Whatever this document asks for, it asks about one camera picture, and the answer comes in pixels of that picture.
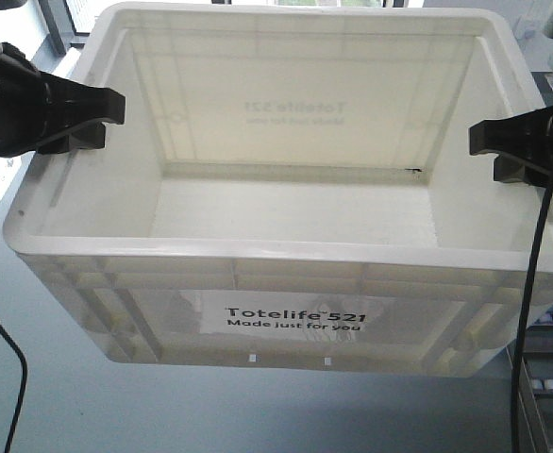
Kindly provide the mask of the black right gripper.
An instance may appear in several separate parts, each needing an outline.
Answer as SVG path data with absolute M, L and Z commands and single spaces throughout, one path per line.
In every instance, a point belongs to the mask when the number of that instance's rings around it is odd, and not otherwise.
M 494 159 L 494 181 L 525 183 L 540 188 L 553 186 L 553 106 L 509 118 L 483 120 L 471 126 L 468 134 L 469 154 L 472 156 L 496 153 L 501 156 L 534 157 L 544 153 L 547 147 L 551 172 L 499 156 Z

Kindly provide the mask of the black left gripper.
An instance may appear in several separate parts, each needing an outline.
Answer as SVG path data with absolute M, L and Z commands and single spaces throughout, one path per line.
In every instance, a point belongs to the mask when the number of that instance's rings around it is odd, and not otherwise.
M 122 125 L 125 117 L 122 94 L 41 71 L 0 42 L 0 158 L 102 149 L 103 123 Z

